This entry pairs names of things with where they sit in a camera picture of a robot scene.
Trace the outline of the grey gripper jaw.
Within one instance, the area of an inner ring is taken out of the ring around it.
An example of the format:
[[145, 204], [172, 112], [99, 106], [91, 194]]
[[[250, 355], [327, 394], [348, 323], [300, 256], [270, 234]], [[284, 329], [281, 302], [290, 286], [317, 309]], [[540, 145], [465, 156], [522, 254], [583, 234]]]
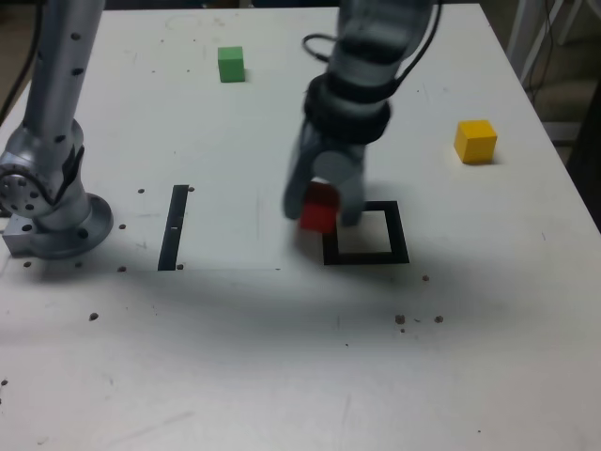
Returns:
[[343, 226], [356, 226], [362, 217], [365, 146], [349, 146], [321, 152], [313, 163], [314, 174], [332, 185], [339, 195]]
[[312, 125], [302, 125], [293, 146], [288, 177], [283, 196], [284, 215], [287, 219], [301, 217], [309, 183], [314, 176], [314, 161], [322, 152], [322, 138]]

